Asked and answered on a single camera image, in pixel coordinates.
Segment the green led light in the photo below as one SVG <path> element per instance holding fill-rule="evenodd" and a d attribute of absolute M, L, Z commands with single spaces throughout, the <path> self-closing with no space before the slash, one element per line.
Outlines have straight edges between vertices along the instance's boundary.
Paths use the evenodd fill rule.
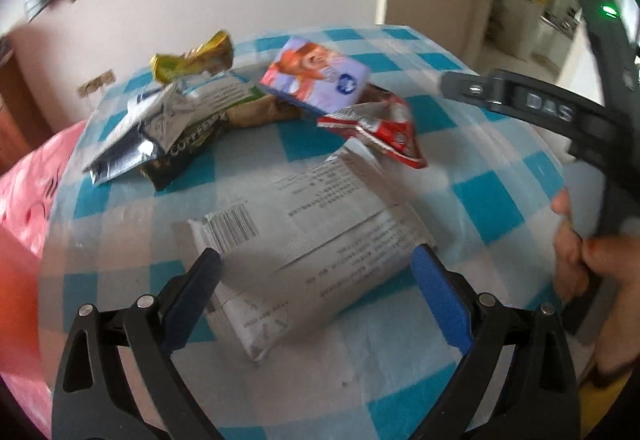
<path fill-rule="evenodd" d="M 603 5 L 602 11 L 609 17 L 618 17 L 618 11 L 609 5 Z"/>

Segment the wall socket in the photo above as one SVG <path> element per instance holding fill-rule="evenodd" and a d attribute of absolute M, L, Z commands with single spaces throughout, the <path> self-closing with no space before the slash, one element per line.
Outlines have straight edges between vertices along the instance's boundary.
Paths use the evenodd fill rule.
<path fill-rule="evenodd" d="M 115 81 L 116 75 L 113 73 L 113 70 L 107 70 L 90 81 L 85 82 L 81 86 L 78 86 L 78 95 L 80 97 L 88 97 L 101 86 L 108 86 L 109 84 L 113 84 Z"/>

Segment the wooden cabinet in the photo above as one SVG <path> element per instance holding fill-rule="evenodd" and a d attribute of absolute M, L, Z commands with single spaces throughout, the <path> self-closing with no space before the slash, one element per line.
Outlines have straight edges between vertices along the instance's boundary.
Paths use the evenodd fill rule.
<path fill-rule="evenodd" d="M 52 136 L 33 100 L 14 52 L 0 48 L 0 174 Z"/>

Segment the red snack bag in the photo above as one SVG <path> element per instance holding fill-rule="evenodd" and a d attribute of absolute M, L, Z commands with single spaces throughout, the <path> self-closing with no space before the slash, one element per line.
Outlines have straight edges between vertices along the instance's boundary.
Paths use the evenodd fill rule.
<path fill-rule="evenodd" d="M 318 118 L 318 128 L 327 128 L 345 138 L 356 136 L 416 169 L 427 166 L 415 141 L 414 120 L 409 105 L 400 97 L 368 84 L 359 104 Z"/>

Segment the cartoon character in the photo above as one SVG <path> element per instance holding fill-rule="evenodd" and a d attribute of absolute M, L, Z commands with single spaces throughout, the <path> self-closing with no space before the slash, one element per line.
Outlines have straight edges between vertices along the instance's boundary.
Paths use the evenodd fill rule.
<path fill-rule="evenodd" d="M 315 81 L 332 81 L 336 72 L 331 65 L 339 58 L 338 52 L 307 42 L 297 50 L 285 50 L 280 60 L 269 66 L 262 83 L 272 86 L 278 73 L 291 76 L 287 87 L 282 89 L 305 102 L 313 91 Z"/>

